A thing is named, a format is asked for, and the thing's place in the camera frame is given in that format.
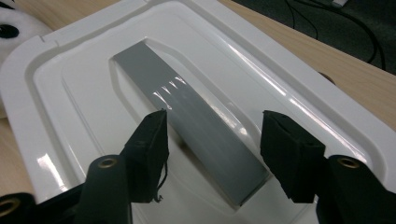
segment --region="dark floor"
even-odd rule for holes
[[[289,27],[293,27],[294,17],[294,29],[363,61],[368,62],[374,56],[370,62],[372,65],[396,75],[395,0],[349,0],[341,9],[330,7],[332,0],[234,1]],[[365,24],[374,37],[370,37],[358,25],[359,22],[347,16]]]

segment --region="light wood tabletop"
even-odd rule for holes
[[[396,130],[396,76],[303,35],[231,0],[219,0],[271,36]],[[58,30],[118,0],[16,0],[19,8]],[[0,119],[0,195],[33,192],[7,119]]]

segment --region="stuffed animal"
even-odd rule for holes
[[[18,10],[13,1],[0,0],[0,70],[4,60],[17,46],[33,36],[50,32],[47,25]],[[0,118],[5,116],[0,90]]]

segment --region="wooden table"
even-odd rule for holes
[[[396,130],[396,76],[296,32],[230,0],[219,0],[286,49],[331,77],[336,85]],[[57,30],[118,0],[16,0],[25,12]],[[6,119],[0,119],[0,195],[33,192]]]

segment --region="glossy white surface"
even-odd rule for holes
[[[366,162],[396,191],[395,132],[313,69],[216,1],[151,5],[120,2],[31,39],[6,61],[0,89],[40,202],[83,182],[90,162],[119,153],[153,111],[112,61],[141,40],[258,158],[262,111],[275,110],[322,141],[326,155]],[[14,76],[6,76],[11,70]],[[242,207],[231,206],[178,136],[169,135],[164,201],[134,205],[136,223],[316,223],[314,210],[289,201],[274,178]]]

